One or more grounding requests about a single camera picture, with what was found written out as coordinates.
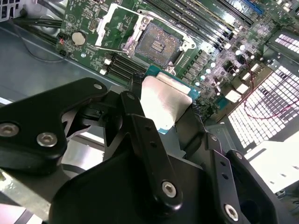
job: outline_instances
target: cable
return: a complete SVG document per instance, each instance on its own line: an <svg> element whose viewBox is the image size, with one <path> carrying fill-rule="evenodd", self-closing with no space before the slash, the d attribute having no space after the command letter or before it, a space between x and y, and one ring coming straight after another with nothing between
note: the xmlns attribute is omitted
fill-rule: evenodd
<svg viewBox="0 0 299 224"><path fill-rule="evenodd" d="M37 3L46 7L47 9L49 9L53 14L55 14L60 19L62 19L64 17L63 13L61 13L57 9L55 9L55 7L52 6L49 2L47 2L45 0L38 0Z"/></svg>
<svg viewBox="0 0 299 224"><path fill-rule="evenodd" d="M51 20L51 19L32 19L32 18L15 18L14 22L45 22L50 24L62 24L62 20Z"/></svg>
<svg viewBox="0 0 299 224"><path fill-rule="evenodd" d="M276 114L274 114L274 115L272 115L272 116L269 116L269 117L254 117L254 116L252 116L252 115L250 115L248 112L247 112L247 110L246 110L246 108L248 108L247 107L247 105L246 105L246 103L247 103L247 99L248 99L248 97L254 92L254 83L253 83L253 75L252 75L252 71L251 71L251 69L250 69L250 67L249 67L249 65L248 65L248 63L246 62L246 65L248 66L248 68L249 68L249 73L250 73L250 78L251 78L251 84L252 84L252 88L251 88L251 93L245 98L245 100L244 100L244 111L245 111L245 113L246 113L246 115L248 116L248 117L250 117L250 118L253 118L253 119L259 119L259 120L268 120L268 119L272 119L272 118L275 118L275 117L277 117L277 116L279 116L280 114L282 114L284 111L287 111L290 107L292 107L294 104L296 104L296 103L298 103L299 102L299 99L297 99L295 102L293 102L293 103L291 103L291 104L289 104L288 106L286 106L285 108L283 108L281 111L279 111L278 113L276 113Z"/></svg>
<svg viewBox="0 0 299 224"><path fill-rule="evenodd" d="M29 50L29 48L27 47L25 41L23 40L22 38L22 35L20 34L17 26L14 24L13 20L12 19L9 19L8 20L10 22L10 24L13 26L14 28L14 31L15 33L18 35L19 39L21 40L22 44L24 45L25 49L27 50L27 52L33 57L35 58L36 60L38 61L41 61L41 62L47 62L47 63L59 63L59 62L62 62L64 61L67 57L68 57L68 52L66 51L66 54L65 56L62 58L62 59L59 59L59 60L46 60L46 59L42 59L42 58L39 58L37 56L35 56L34 54L32 54L32 52Z"/></svg>
<svg viewBox="0 0 299 224"><path fill-rule="evenodd" d="M55 24L48 24L48 23L32 23L32 24L28 24L28 23L21 23L21 22L15 22L16 24L20 25L20 24L26 24L26 25L31 25L31 26L38 26L38 27L47 27L47 28L61 28L60 25L55 25Z"/></svg>

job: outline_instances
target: electronic component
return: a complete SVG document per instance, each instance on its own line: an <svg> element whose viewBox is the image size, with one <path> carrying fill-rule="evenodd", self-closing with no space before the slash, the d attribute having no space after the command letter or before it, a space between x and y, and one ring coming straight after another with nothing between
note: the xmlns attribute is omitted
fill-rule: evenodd
<svg viewBox="0 0 299 224"><path fill-rule="evenodd" d="M246 54L248 55L248 57L253 60L255 58L255 56L250 52L250 51L246 51Z"/></svg>
<svg viewBox="0 0 299 224"><path fill-rule="evenodd" d="M95 19L91 19L90 24L89 24L89 30L94 31L97 27L97 21Z"/></svg>
<svg viewBox="0 0 299 224"><path fill-rule="evenodd" d="M243 56L243 55L239 55L237 57L237 61L240 63L240 64L245 64L246 63L246 58Z"/></svg>
<svg viewBox="0 0 299 224"><path fill-rule="evenodd" d="M220 91L217 87L214 88L214 91L216 93L216 96L220 96Z"/></svg>
<svg viewBox="0 0 299 224"><path fill-rule="evenodd" d="M247 72L247 73L243 76L242 80L247 80L249 77L250 77L250 73Z"/></svg>
<svg viewBox="0 0 299 224"><path fill-rule="evenodd" d="M71 40L75 45L82 46L86 42L86 36L82 32L74 32L71 35Z"/></svg>
<svg viewBox="0 0 299 224"><path fill-rule="evenodd" d="M178 51L181 41L164 29L150 23L135 50L136 57L144 57L163 67Z"/></svg>
<svg viewBox="0 0 299 224"><path fill-rule="evenodd" d="M245 50L245 45L242 44L241 42L239 42L239 43L237 43L237 48L238 48L239 50Z"/></svg>
<svg viewBox="0 0 299 224"><path fill-rule="evenodd" d="M235 55L240 55L242 52L241 52L241 50L239 50L238 48L234 48L233 49L233 52L235 53Z"/></svg>
<svg viewBox="0 0 299 224"><path fill-rule="evenodd" d="M234 69L231 69L229 73L230 73L232 76L236 76L236 74L237 74L236 71L235 71Z"/></svg>
<svg viewBox="0 0 299 224"><path fill-rule="evenodd" d="M216 67L216 63L215 63L215 62L211 62L211 63L210 63L210 67L211 67L211 68L215 68L215 67Z"/></svg>
<svg viewBox="0 0 299 224"><path fill-rule="evenodd" d="M250 70L251 71L255 71L257 68L259 67L259 64L255 64L255 65L253 65L251 68L250 68Z"/></svg>
<svg viewBox="0 0 299 224"><path fill-rule="evenodd" d="M245 85L238 77L234 78L232 85L239 93L244 94L249 87Z"/></svg>
<svg viewBox="0 0 299 224"><path fill-rule="evenodd" d="M219 81L219 79L218 78L214 78L214 81L215 81L215 83L217 84L217 85L220 85L220 81Z"/></svg>
<svg viewBox="0 0 299 224"><path fill-rule="evenodd" d="M201 75L201 76L200 76L200 79L203 81L203 80L206 79L206 76L205 76L205 75Z"/></svg>
<svg viewBox="0 0 299 224"><path fill-rule="evenodd" d="M212 70L211 70L210 68L206 68L206 69L205 69L205 72L206 72L207 74L211 74Z"/></svg>
<svg viewBox="0 0 299 224"><path fill-rule="evenodd" d="M199 86L199 85L200 85L199 81L197 81L197 80L194 82L194 84L195 84L196 86Z"/></svg>
<svg viewBox="0 0 299 224"><path fill-rule="evenodd" d="M234 91L231 87L226 87L225 89L222 89L222 94L226 99L229 101L236 103L242 96Z"/></svg>

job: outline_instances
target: green circuit board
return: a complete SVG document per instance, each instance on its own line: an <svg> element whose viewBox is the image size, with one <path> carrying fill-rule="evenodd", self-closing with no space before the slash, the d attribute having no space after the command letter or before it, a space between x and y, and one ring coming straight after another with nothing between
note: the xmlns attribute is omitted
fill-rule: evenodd
<svg viewBox="0 0 299 224"><path fill-rule="evenodd" d="M235 54L240 44L245 46L242 55L247 63L262 63L263 47L274 33L281 28L298 32L297 0L289 10L278 1L69 0L57 50L66 50L73 60L123 86L134 72L144 73L151 65L168 71L200 91L198 103L206 120L219 110L220 102L229 103L215 91L215 79L221 89L235 78L226 64L239 70L237 76L247 69ZM119 7L111 13L116 4ZM106 15L111 18L102 26ZM144 29L137 27L141 15L152 18ZM142 32L129 55L124 48L136 27ZM101 49L96 46L99 30L105 31ZM194 44L182 50L186 35Z"/></svg>

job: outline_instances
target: ram slot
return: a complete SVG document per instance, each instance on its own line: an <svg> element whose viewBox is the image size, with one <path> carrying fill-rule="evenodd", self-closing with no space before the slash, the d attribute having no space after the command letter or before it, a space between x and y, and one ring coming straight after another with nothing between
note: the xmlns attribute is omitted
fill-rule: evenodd
<svg viewBox="0 0 299 224"><path fill-rule="evenodd" d="M121 55L118 55L118 54L114 55L114 60L121 62L122 64L126 64L127 66L131 67L132 69L134 69L138 72L145 73L147 70L147 68L144 68L144 67L134 63L133 61L130 61L129 59L127 59Z"/></svg>
<svg viewBox="0 0 299 224"><path fill-rule="evenodd" d="M175 13L177 13L180 17L181 17L181 19L182 20L186 20L185 22L187 22L187 24L190 26L190 27L192 27L192 28L194 28L197 32L195 32L195 33L197 33L198 35L199 35L199 32L201 32L201 33L203 33L204 35L206 35L207 37L209 37L209 39L211 40L211 41L213 41L215 44L217 43L217 42L221 42L221 41L219 41L219 39L217 39L217 37L214 37L214 35L215 35L215 33L212 33L209 29L207 29L205 26L202 26L201 25L201 21L195 21L194 19L194 17L191 17L190 16L190 14L189 15L186 15L185 13L184 13L184 11L182 11L182 9L181 8L179 8L174 2L172 2L172 1L169 1L169 0L162 0L162 2L165 4L165 5L167 5L168 7L170 7L172 10L173 10L173 12L175 12Z"/></svg>
<svg viewBox="0 0 299 224"><path fill-rule="evenodd" d="M207 36L203 35L202 33L198 32L193 27L191 27L188 23L186 23L184 20L182 20L182 19L178 18L176 15L172 14L171 10L169 9L169 7L167 7L167 5L164 4L164 7L163 7L161 2L155 2L154 0L145 0L145 2L147 2L147 3L151 4L152 6L156 7L161 12L163 12L166 15L168 15L169 17L171 17L175 22L177 22L181 26L184 26L186 29L192 31L193 33L197 34L201 39L205 40L209 44L215 46L216 48L219 48L218 43L214 42L209 37L207 37Z"/></svg>
<svg viewBox="0 0 299 224"><path fill-rule="evenodd" d="M114 59L114 63L113 64L117 64L127 70L130 70L132 71L133 73L134 72L143 72L143 71L140 71L140 69L136 68L136 67L133 67L132 65L128 64L128 63L125 63L124 61L120 60L119 58L115 58Z"/></svg>
<svg viewBox="0 0 299 224"><path fill-rule="evenodd" d="M219 33L223 33L224 36L228 36L231 34L232 29L230 27L227 27L227 25L223 24L220 21L220 18L216 19L216 15L211 15L206 11L206 9L203 9L195 4L193 4L189 0L175 0L177 3L180 3L183 5L188 11L194 13L198 17L200 17L202 20L205 20L208 24L214 27Z"/></svg>
<svg viewBox="0 0 299 224"><path fill-rule="evenodd" d="M207 30L213 31L214 34L217 35L219 38L222 38L222 39L226 38L226 34L228 34L228 33L221 30L215 23L209 21L204 16L202 16L199 13L195 12L194 10L190 9L187 5L183 4L181 1L179 1L179 0L174 0L174 1L168 0L168 1L171 2L172 4L175 4L175 5L183 8L183 13L185 14L185 16L187 18L189 18L190 20L192 20L193 22L195 22L195 24L197 24L197 25L203 24Z"/></svg>
<svg viewBox="0 0 299 224"><path fill-rule="evenodd" d="M230 5L227 1L215 0L214 2L218 2L219 4L221 4L228 13L230 13L232 16L234 16L236 18L239 18L241 21L245 22L248 26L252 26L252 24L254 23L250 18L243 15L240 11L238 11L236 8L234 8L232 5Z"/></svg>
<svg viewBox="0 0 299 224"><path fill-rule="evenodd" d="M131 74L125 72L122 69L116 68L116 67L110 67L108 70L108 73L111 75L116 74L115 76L117 76L118 78L121 78L122 80L125 80L127 82L130 81L130 78L132 77Z"/></svg>

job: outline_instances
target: white perforated panel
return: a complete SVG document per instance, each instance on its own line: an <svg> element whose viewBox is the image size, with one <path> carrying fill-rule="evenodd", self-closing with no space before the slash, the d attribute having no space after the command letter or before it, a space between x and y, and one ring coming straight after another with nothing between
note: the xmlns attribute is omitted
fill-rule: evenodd
<svg viewBox="0 0 299 224"><path fill-rule="evenodd" d="M250 143L256 145L268 140L299 113L299 102L275 116L288 105L298 100L299 77L280 66L271 74L247 99L247 113L255 118L250 118L245 110L244 103L240 104L230 115L229 120L246 148Z"/></svg>

